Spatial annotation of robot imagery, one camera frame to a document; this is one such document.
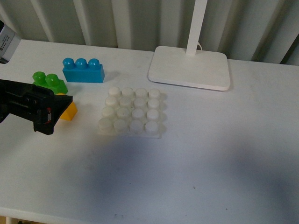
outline white table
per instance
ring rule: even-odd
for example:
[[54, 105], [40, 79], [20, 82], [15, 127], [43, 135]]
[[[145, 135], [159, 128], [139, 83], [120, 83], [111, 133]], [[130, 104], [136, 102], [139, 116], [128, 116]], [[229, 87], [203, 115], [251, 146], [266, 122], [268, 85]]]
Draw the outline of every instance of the white table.
[[[66, 83], [78, 113], [54, 134], [0, 124], [0, 215], [53, 224], [299, 222], [299, 67], [229, 60], [226, 92], [147, 79], [153, 52], [22, 40], [0, 78], [61, 79], [66, 57], [98, 58], [103, 84]], [[102, 137], [112, 86], [166, 94], [161, 139]]]

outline blue lego block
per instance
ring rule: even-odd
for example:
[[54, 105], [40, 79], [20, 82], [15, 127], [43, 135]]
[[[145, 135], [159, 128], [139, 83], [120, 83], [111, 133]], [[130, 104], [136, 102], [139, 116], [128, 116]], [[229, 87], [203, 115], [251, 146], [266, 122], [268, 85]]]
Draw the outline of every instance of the blue lego block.
[[103, 83], [105, 73], [103, 65], [98, 59], [90, 59], [88, 64], [85, 59], [79, 58], [76, 63], [71, 58], [63, 60], [64, 73], [67, 82], [73, 83]]

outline green lego block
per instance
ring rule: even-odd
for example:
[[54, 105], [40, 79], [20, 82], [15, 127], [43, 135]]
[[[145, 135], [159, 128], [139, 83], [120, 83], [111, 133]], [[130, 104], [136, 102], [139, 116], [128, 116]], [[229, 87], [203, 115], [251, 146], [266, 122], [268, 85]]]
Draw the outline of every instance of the green lego block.
[[34, 85], [50, 89], [54, 94], [66, 94], [68, 92], [64, 81], [59, 79], [56, 74], [48, 74], [46, 76], [44, 72], [37, 71], [32, 77], [34, 79]]

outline yellow lego block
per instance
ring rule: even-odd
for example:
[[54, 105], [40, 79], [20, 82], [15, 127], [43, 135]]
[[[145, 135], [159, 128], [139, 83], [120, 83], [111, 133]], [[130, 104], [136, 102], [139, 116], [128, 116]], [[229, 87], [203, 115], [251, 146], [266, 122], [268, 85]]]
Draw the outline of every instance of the yellow lego block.
[[69, 107], [61, 114], [60, 119], [71, 121], [73, 120], [75, 114], [77, 113], [77, 108], [74, 102], [72, 102]]

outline block stud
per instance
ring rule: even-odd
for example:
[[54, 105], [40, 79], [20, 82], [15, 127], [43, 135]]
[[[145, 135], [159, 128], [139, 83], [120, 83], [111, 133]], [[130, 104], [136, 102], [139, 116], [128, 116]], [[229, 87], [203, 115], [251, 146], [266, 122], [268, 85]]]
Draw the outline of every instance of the block stud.
[[42, 71], [37, 71], [36, 73], [33, 74], [33, 79], [36, 83], [36, 85], [43, 85], [43, 84], [46, 84], [46, 75], [44, 72]]
[[93, 59], [90, 59], [89, 62], [88, 62], [88, 66], [90, 69], [92, 70], [97, 70], [97, 69], [100, 69], [100, 62], [98, 59], [96, 58], [93, 58]]
[[75, 63], [74, 60], [72, 58], [66, 58], [62, 61], [62, 63], [64, 64], [64, 68], [65, 69], [74, 69], [75, 68]]
[[54, 86], [59, 85], [59, 78], [56, 74], [47, 75], [45, 80], [46, 80], [48, 86], [50, 86], [50, 87], [54, 87]]
[[79, 58], [76, 61], [76, 67], [77, 69], [87, 69], [87, 62], [84, 58]]

